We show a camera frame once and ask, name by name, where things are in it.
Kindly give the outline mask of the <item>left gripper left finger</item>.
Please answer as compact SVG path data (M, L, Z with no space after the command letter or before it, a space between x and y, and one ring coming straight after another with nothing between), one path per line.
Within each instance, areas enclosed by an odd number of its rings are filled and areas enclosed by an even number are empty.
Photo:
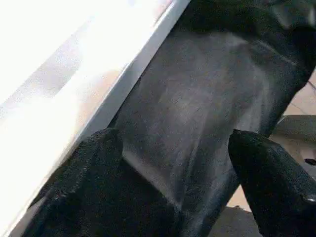
M175 207L122 155L116 129L84 139L51 175L26 237L174 237Z

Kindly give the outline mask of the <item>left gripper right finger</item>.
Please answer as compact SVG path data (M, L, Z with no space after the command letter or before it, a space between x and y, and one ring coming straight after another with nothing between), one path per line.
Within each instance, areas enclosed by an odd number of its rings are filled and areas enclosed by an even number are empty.
M228 151L262 236L316 235L316 181L280 144L235 129Z

